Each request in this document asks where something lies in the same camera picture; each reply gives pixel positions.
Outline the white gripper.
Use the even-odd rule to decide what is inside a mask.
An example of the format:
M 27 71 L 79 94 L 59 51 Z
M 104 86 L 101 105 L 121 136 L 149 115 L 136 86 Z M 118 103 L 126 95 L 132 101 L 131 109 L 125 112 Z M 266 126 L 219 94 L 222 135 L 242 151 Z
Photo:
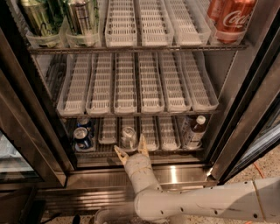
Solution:
M 141 170 L 146 171 L 151 169 L 151 160 L 144 134 L 141 134 L 139 138 L 138 154 L 129 157 L 125 151 L 116 145 L 114 146 L 114 150 L 124 165 L 124 169 L 129 177 L 132 177 L 136 172 L 140 172 Z

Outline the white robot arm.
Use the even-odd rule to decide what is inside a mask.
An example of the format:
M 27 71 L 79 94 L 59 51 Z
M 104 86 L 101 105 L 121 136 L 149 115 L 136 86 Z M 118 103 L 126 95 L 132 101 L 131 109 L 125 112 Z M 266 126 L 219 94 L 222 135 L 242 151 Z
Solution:
M 140 136 L 138 153 L 114 150 L 135 193 L 134 210 L 145 221 L 163 222 L 185 214 L 230 220 L 280 221 L 280 178 L 261 178 L 187 192 L 162 189 L 151 166 L 146 139 Z

